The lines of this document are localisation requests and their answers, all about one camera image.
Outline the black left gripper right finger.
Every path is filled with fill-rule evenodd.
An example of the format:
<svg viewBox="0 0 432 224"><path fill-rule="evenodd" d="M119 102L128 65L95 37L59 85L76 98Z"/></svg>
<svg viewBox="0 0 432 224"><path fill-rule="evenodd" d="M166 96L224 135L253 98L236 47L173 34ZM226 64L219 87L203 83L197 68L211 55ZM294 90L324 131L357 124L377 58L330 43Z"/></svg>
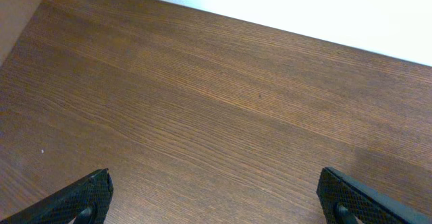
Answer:
<svg viewBox="0 0 432 224"><path fill-rule="evenodd" d="M328 224L431 224L428 216L333 167L321 170L317 196Z"/></svg>

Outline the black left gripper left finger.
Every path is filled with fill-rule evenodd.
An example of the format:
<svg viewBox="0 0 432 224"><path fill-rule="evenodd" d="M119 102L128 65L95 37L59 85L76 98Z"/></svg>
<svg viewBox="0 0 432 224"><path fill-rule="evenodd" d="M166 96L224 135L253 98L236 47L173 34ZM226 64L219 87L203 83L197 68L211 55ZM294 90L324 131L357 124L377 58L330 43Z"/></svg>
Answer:
<svg viewBox="0 0 432 224"><path fill-rule="evenodd" d="M2 223L103 223L113 197L108 169L97 169Z"/></svg>

